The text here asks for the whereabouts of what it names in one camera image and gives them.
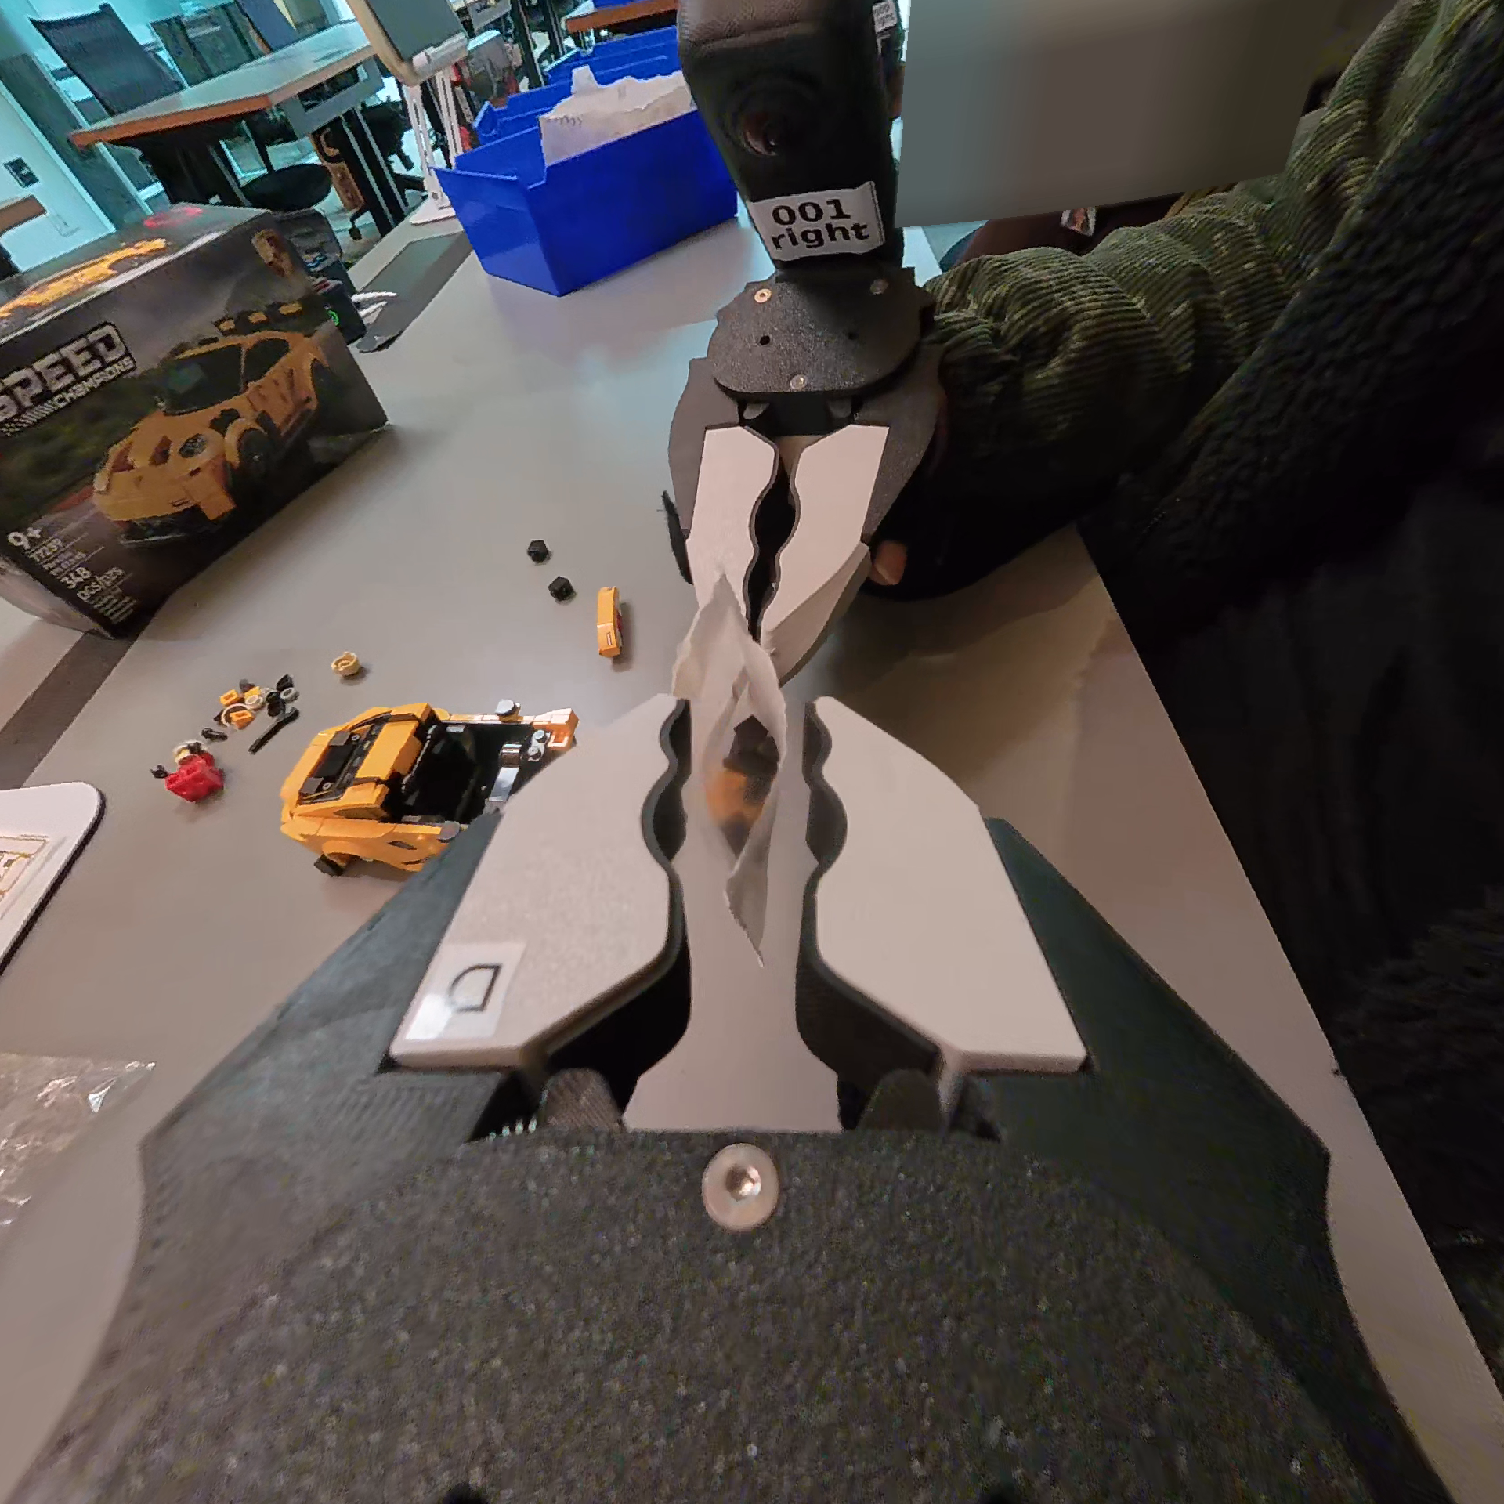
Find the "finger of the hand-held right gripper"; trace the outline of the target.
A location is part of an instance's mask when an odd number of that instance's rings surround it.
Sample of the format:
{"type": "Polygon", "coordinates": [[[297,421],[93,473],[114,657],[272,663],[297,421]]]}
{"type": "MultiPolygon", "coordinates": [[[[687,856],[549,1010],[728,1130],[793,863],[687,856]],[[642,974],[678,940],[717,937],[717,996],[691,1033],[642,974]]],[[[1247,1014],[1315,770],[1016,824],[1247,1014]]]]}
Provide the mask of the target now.
{"type": "Polygon", "coordinates": [[[793,527],[773,555],[757,625],[780,684],[816,654],[871,571],[862,530],[888,435],[884,425],[848,425],[794,459],[793,527]]]}
{"type": "Polygon", "coordinates": [[[689,582],[703,607],[723,577],[744,616],[760,616],[784,543],[784,466],[775,441],[748,426],[705,432],[691,520],[689,582]]]}

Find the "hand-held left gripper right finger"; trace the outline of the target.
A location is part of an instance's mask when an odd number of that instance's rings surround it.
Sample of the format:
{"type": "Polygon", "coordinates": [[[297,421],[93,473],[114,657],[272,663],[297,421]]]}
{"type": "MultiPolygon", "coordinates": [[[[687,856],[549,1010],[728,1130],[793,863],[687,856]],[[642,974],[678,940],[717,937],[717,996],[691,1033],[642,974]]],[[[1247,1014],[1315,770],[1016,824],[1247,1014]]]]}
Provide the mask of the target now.
{"type": "Polygon", "coordinates": [[[975,801],[832,697],[807,702],[796,1026],[837,1092],[1074,1076],[1086,1048],[975,801]]]}

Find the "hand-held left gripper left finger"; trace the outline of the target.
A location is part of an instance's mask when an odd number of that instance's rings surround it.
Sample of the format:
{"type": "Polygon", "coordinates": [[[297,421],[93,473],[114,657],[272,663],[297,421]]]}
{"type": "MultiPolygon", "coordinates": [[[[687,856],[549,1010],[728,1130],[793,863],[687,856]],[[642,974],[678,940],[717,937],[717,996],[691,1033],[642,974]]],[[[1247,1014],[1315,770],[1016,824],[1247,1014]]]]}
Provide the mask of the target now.
{"type": "Polygon", "coordinates": [[[689,1023],[687,704],[649,697],[506,802],[388,1058],[499,1069],[533,1098],[589,1069],[628,1100],[689,1023]]]}

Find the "white paper bag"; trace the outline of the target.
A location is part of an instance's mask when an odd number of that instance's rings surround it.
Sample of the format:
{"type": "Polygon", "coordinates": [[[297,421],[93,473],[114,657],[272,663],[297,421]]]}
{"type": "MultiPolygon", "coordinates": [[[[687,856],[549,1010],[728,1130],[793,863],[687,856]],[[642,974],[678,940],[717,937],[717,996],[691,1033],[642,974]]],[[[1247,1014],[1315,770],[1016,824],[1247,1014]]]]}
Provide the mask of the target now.
{"type": "Polygon", "coordinates": [[[703,835],[712,885],[725,912],[753,955],[762,955],[768,865],[784,790],[787,711],[777,673],[748,631],[737,596],[723,577],[716,580],[710,600],[698,607],[680,645],[671,691],[689,711],[689,820],[703,835]],[[748,716],[775,736],[780,765],[750,835],[726,840],[728,833],[708,817],[705,781],[723,763],[734,727],[748,716]]]}

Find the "yellow lego car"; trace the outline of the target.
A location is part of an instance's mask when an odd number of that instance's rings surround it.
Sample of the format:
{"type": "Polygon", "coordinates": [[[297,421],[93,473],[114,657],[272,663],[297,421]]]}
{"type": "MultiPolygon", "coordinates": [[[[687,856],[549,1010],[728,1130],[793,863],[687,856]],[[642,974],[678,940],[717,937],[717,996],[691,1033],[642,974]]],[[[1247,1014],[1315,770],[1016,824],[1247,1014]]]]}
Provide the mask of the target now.
{"type": "Polygon", "coordinates": [[[571,708],[526,715],[375,708],[318,733],[282,783],[279,827],[338,878],[366,863],[418,872],[565,754],[571,708]]]}

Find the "cluster of tiny lego parts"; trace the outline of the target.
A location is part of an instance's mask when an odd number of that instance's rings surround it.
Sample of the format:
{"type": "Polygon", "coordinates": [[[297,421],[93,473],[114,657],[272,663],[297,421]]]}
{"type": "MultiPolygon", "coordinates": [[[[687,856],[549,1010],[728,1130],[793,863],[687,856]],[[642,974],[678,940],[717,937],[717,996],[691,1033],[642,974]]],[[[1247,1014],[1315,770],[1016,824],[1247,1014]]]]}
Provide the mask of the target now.
{"type": "Polygon", "coordinates": [[[298,688],[288,672],[270,682],[239,681],[218,697],[218,708],[200,738],[223,743],[250,734],[248,756],[255,756],[298,720],[297,700],[298,688]]]}

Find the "black lego set box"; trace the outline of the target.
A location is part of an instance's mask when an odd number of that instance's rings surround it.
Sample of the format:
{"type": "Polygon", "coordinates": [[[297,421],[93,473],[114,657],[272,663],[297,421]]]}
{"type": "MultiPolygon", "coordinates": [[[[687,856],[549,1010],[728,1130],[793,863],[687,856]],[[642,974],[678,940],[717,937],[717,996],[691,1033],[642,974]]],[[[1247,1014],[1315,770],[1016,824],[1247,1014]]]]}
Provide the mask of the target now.
{"type": "Polygon", "coordinates": [[[345,289],[175,204],[3,281],[1,596],[127,638],[388,423],[345,289]]]}

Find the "blue plastic bin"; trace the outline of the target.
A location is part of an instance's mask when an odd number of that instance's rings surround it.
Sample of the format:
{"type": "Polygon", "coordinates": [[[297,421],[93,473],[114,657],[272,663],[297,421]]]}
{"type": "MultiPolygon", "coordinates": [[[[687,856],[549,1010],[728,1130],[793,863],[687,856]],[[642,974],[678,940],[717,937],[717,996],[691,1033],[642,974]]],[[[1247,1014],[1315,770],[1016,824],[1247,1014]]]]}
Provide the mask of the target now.
{"type": "Polygon", "coordinates": [[[538,118],[589,68],[599,83],[680,72],[669,27],[601,43],[554,67],[549,84],[485,106],[479,144],[440,167],[481,267],[565,296],[735,219],[739,195],[694,109],[640,135],[546,165],[538,118]]]}

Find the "white papers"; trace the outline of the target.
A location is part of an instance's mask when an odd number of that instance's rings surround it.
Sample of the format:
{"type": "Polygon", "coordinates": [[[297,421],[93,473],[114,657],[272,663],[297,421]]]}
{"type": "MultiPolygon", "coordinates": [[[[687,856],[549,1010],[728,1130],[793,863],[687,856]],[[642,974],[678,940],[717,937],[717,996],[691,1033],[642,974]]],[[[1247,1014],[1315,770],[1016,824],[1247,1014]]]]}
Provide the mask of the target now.
{"type": "Polygon", "coordinates": [[[678,70],[599,83],[590,68],[580,68],[572,74],[567,97],[538,118],[540,156],[546,165],[580,158],[691,115],[694,108],[678,70]]]}

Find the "white easel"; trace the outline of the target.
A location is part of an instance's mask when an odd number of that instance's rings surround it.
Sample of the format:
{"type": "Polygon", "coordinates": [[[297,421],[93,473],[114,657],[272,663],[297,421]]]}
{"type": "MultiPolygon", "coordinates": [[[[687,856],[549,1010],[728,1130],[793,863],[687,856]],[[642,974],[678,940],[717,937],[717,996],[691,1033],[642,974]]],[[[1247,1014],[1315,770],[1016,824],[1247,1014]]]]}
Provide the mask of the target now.
{"type": "Polygon", "coordinates": [[[443,158],[454,165],[463,152],[456,67],[465,61],[470,38],[449,2],[347,2],[347,7],[379,65],[401,84],[424,186],[422,204],[409,220],[420,228],[454,220],[456,210],[438,178],[424,99],[431,95],[438,108],[443,158]]]}

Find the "white book stand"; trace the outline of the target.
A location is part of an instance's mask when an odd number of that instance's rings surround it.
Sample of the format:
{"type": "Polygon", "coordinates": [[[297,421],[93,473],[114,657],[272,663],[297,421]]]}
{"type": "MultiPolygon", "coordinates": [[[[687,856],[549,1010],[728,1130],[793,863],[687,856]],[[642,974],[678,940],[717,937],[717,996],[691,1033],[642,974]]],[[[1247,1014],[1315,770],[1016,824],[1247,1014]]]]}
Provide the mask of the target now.
{"type": "Polygon", "coordinates": [[[48,904],[105,810],[89,783],[48,783],[1,792],[1,965],[48,904]]]}

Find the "clear plastic bag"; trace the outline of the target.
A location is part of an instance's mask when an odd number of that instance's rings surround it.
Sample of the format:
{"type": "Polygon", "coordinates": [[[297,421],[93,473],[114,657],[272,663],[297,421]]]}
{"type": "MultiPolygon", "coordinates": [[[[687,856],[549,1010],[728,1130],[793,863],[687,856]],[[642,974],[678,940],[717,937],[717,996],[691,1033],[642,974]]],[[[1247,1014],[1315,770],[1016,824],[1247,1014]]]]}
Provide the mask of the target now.
{"type": "Polygon", "coordinates": [[[155,1064],[1,1055],[1,1234],[7,1236],[57,1160],[155,1064]]]}

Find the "long office desk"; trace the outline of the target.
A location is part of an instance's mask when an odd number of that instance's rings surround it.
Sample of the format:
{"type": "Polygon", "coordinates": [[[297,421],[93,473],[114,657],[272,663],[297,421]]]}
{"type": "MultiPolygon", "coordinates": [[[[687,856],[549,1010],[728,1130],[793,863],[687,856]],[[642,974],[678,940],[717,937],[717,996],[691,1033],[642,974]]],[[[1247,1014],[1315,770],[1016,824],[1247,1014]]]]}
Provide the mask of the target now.
{"type": "Polygon", "coordinates": [[[223,204],[304,213],[332,188],[320,163],[234,176],[220,144],[236,126],[279,113],[297,140],[347,118],[383,88],[363,29],[338,24],[214,79],[187,86],[69,135],[76,147],[119,145],[141,156],[171,204],[223,204]]]}

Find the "dark office chair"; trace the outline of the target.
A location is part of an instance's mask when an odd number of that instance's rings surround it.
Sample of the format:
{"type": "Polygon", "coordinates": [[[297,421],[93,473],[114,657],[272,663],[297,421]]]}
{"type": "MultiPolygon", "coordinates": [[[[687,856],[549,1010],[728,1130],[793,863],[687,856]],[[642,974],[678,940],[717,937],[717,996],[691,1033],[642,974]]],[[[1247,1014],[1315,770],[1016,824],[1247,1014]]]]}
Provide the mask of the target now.
{"type": "Polygon", "coordinates": [[[180,81],[144,49],[109,4],[30,25],[114,118],[175,95],[180,81]]]}

